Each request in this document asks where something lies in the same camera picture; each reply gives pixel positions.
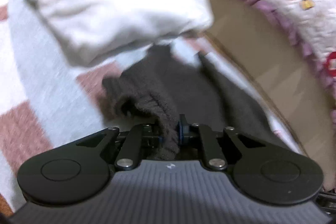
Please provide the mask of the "dark brown knit sweater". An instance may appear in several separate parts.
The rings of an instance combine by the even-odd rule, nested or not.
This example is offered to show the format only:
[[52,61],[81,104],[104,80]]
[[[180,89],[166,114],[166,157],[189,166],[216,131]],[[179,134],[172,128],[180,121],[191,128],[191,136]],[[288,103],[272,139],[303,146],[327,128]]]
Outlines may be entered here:
[[269,125],[260,104],[218,72],[201,52],[192,67],[173,58],[171,47],[154,45],[147,56],[123,71],[106,76],[102,86],[116,115],[154,118],[161,127],[162,144],[155,160],[175,160],[179,154],[176,131],[179,116],[205,124],[214,131],[231,126],[261,140],[286,148]]

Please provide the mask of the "checkered white pink rug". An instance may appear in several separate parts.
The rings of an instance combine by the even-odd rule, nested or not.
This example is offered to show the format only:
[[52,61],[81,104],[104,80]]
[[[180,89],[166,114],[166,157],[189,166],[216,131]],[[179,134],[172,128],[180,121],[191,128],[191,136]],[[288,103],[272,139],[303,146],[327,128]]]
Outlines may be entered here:
[[87,67],[71,64],[27,0],[1,0],[1,212],[24,205],[23,162],[108,126],[132,122],[108,109],[101,82],[143,59],[151,44],[131,44]]

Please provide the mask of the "folded white garment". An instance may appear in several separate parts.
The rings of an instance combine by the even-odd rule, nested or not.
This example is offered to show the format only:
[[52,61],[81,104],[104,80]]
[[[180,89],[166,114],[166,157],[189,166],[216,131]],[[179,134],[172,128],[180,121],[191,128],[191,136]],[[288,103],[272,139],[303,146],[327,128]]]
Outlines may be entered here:
[[30,0],[64,52],[87,65],[133,42],[202,32],[209,0]]

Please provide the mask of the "beige bed frame side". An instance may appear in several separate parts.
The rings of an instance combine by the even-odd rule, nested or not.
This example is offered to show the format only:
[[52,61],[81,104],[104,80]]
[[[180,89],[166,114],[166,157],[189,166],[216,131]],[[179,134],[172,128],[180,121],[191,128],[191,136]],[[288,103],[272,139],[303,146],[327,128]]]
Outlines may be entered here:
[[333,100],[284,32],[240,0],[210,0],[215,21],[207,31],[217,47],[252,76],[285,117],[309,156],[335,155]]

